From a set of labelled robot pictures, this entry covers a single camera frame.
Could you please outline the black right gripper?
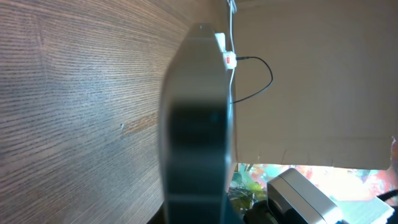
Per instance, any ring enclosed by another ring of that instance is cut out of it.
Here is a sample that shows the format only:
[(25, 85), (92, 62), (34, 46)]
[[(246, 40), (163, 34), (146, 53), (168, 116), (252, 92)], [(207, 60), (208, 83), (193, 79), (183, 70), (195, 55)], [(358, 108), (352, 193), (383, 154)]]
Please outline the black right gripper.
[(267, 200), (256, 202), (252, 209), (246, 211), (243, 216), (245, 224), (278, 224), (279, 222), (271, 213)]

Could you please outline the smartphone with teal screen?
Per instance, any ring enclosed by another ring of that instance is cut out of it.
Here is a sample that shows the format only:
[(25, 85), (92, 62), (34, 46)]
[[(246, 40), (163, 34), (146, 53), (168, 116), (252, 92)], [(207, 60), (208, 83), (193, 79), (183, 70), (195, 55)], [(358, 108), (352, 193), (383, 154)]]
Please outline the smartphone with teal screen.
[(191, 26), (165, 73), (159, 162), (167, 223), (223, 223), (231, 163), (229, 76), (211, 24)]

